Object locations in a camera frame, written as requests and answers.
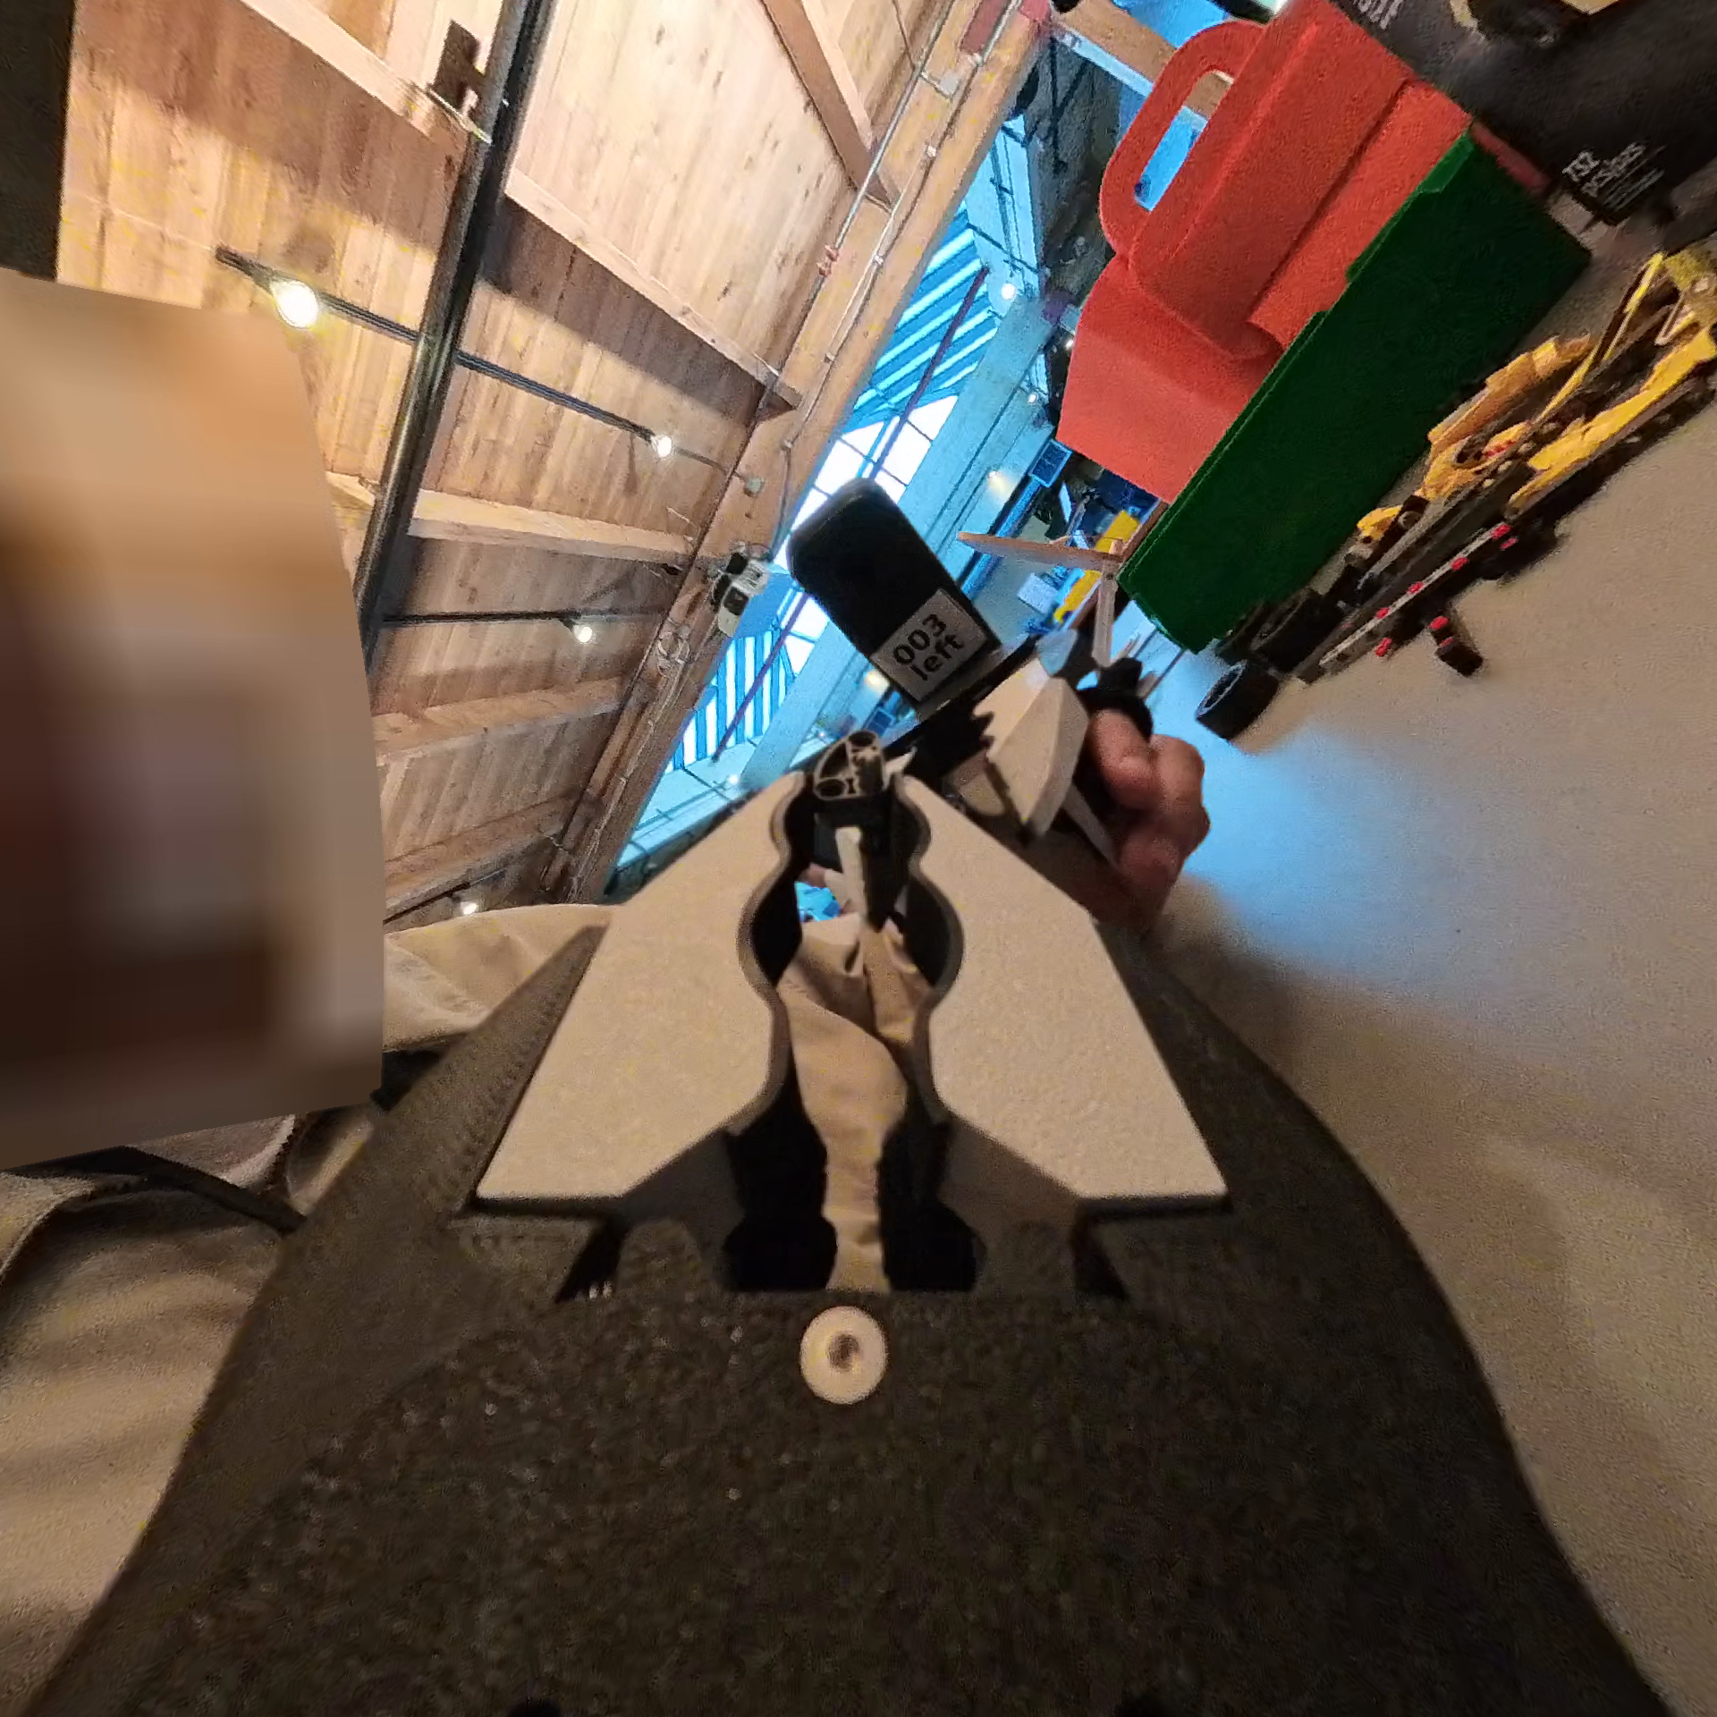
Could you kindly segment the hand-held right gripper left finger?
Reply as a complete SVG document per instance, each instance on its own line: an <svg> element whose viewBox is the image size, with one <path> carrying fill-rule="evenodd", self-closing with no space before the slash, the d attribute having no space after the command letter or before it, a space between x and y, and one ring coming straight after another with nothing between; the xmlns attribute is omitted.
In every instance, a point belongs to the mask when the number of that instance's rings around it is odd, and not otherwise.
<svg viewBox="0 0 1717 1717"><path fill-rule="evenodd" d="M729 1140L788 1080L800 948L774 782L608 918L476 1188L480 1204L737 1204Z"/></svg>

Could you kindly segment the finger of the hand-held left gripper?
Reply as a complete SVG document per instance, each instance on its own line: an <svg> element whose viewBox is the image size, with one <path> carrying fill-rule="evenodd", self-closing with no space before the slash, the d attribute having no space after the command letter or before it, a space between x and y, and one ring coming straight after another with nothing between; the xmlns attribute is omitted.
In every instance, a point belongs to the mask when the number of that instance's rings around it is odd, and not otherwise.
<svg viewBox="0 0 1717 1717"><path fill-rule="evenodd" d="M1083 753L1087 709L1066 679L1045 679L1009 731L1009 802L1022 834L1045 834Z"/></svg>

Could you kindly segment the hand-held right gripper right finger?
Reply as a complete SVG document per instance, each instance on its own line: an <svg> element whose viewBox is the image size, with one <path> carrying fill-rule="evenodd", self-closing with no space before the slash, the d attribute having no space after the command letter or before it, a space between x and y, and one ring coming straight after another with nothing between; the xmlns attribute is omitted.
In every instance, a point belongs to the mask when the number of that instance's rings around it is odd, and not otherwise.
<svg viewBox="0 0 1717 1717"><path fill-rule="evenodd" d="M949 934L920 1019L954 1211L1200 1211L1230 1186L1096 920L931 789L906 876Z"/></svg>

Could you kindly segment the pile of yellow car parts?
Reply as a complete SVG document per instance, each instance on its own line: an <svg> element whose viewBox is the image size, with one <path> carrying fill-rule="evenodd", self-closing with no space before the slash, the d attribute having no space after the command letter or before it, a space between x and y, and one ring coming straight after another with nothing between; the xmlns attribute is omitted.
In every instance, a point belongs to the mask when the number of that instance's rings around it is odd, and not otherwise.
<svg viewBox="0 0 1717 1717"><path fill-rule="evenodd" d="M1624 289L1555 392L1482 445L1463 487L1392 546L1375 605L1293 670L1318 682L1416 637L1460 675L1485 659L1454 612L1475 583L1502 583L1555 544L1558 523L1655 439L1714 404L1714 233L1670 239Z"/></svg>

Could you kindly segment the grey desk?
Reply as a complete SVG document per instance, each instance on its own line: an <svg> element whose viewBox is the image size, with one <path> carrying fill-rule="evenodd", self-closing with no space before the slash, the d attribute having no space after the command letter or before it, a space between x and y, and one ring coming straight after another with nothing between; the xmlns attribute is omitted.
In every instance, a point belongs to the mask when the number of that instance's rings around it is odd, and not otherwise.
<svg viewBox="0 0 1717 1717"><path fill-rule="evenodd" d="M1318 1110L1475 1345L1542 1507L1714 1713L1714 409L1413 641L1207 764L1173 970Z"/></svg>

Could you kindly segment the person's left hand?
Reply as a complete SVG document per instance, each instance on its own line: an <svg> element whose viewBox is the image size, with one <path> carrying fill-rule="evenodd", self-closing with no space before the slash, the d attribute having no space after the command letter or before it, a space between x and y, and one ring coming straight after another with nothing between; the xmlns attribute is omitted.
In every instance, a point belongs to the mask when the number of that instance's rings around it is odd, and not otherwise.
<svg viewBox="0 0 1717 1717"><path fill-rule="evenodd" d="M1210 834L1204 760L1180 737L1146 737L1128 715L1098 712L1087 760L1111 800L1111 858L1083 886L1096 920L1149 934L1192 851Z"/></svg>

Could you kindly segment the black toy tyre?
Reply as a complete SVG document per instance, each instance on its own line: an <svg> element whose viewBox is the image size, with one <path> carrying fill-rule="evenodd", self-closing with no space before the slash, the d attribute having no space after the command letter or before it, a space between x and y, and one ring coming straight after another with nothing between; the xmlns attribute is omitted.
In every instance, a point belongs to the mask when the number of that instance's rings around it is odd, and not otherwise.
<svg viewBox="0 0 1717 1717"><path fill-rule="evenodd" d="M1326 594L1306 586L1265 618L1250 641L1246 662L1279 675L1293 675L1341 622L1343 605Z"/></svg>
<svg viewBox="0 0 1717 1717"><path fill-rule="evenodd" d="M1279 688L1280 675L1273 668L1245 659L1213 679L1192 715L1213 737L1234 740L1268 709Z"/></svg>

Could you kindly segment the green storage bin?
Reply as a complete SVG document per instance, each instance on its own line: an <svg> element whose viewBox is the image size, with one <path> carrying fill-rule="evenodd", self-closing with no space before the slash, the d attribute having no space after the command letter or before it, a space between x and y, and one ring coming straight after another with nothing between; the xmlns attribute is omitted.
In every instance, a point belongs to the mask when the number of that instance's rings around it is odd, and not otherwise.
<svg viewBox="0 0 1717 1717"><path fill-rule="evenodd" d="M1180 650L1299 590L1590 252L1463 137L1162 505L1121 590Z"/></svg>

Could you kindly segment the red plastic carrier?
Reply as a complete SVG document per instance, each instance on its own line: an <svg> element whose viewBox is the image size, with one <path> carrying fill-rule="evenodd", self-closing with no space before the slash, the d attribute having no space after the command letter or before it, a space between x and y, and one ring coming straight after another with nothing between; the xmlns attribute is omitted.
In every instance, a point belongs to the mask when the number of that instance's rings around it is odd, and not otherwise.
<svg viewBox="0 0 1717 1717"><path fill-rule="evenodd" d="M1173 500L1463 134L1335 4L1189 38L1106 164L1058 441Z"/></svg>

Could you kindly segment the beige jacket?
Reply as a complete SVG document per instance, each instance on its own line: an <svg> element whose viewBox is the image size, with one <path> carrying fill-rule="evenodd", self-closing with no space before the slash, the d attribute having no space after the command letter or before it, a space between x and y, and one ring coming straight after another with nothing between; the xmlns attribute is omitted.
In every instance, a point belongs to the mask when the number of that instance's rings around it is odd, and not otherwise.
<svg viewBox="0 0 1717 1717"><path fill-rule="evenodd" d="M502 908L383 939L383 1051L410 1090L608 908ZM311 1213L383 1095L146 1142ZM4 1713L49 1680L153 1512L284 1246L260 1216L117 1170L4 1170Z"/></svg>

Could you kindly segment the toy car box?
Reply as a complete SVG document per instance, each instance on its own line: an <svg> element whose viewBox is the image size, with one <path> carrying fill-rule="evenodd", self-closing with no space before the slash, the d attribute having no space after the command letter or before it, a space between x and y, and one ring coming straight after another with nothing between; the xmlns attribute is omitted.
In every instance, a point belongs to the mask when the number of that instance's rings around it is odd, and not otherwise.
<svg viewBox="0 0 1717 1717"><path fill-rule="evenodd" d="M1606 223L1714 167L1714 4L1355 4L1351 11Z"/></svg>

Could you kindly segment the black track light rail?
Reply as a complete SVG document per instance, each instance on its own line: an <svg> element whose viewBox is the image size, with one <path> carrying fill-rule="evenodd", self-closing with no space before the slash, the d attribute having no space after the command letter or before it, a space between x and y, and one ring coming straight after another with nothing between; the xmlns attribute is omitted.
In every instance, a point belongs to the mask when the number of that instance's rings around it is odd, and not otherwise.
<svg viewBox="0 0 1717 1717"><path fill-rule="evenodd" d="M364 305L357 305L357 304L351 304L351 299L344 299L344 295L337 295L337 293L329 293L329 289L318 289L318 287L311 287L311 285L304 285L304 282L296 282L292 275L288 275L288 271L282 271L282 269L272 269L272 266L265 266L265 263L255 259L255 256L246 256L246 252L230 251L230 246L222 245L222 246L214 246L214 259L215 259L222 269L245 275L253 287L260 287L260 289L265 289L265 293L272 293L272 295L273 295L273 289L288 289L288 287L304 289L304 293L311 295L311 304L316 304L316 314L318 314L318 318L320 318L320 314L329 314L329 318L344 322L344 323L351 323L351 328L360 328L360 329L368 329L368 334L380 334L380 337L385 337L385 339L391 339L391 343L399 343L399 345L417 345L417 337L421 337L417 328L406 328L406 323L390 318L390 314L380 314L380 313L374 313L374 309L364 309ZM719 459L716 459L716 457L711 457L711 453L704 453L704 452L696 452L696 447L692 447L692 445L685 445L685 441L679 441L679 439L674 439L674 435L666 435L666 433L660 433L660 430L655 430L655 426L648 426L648 424L641 424L641 419L634 419L634 416L624 416L624 415L617 415L617 410L608 410L608 409L602 409L602 404L595 404L595 403L588 403L588 398L584 398L584 395L573 395L573 392L558 390L558 387L552 387L552 382L546 382L546 380L536 380L536 376L527 376L527 375L520 375L520 372L513 372L513 369L507 369L507 365L500 365L500 360L495 360L495 359L476 355L476 352L469 352L469 350L462 350L462 345L452 352L452 365L458 365L460 372L465 372L465 375L495 380L495 382L500 382L500 387L507 387L507 390L513 390L513 392L520 392L520 395L527 395L527 398L536 398L536 403L552 404L552 409L558 409L558 410L567 410L567 415L573 415L573 416L584 416L584 419L593 419L593 424L600 424L600 426L608 426L608 430L613 430L613 433L621 433L621 435L626 435L626 439L634 439L634 441L644 441L644 445L651 445L651 452L655 452L656 459L692 459L692 462L696 462L696 465L704 465L704 470L719 470Z"/></svg>

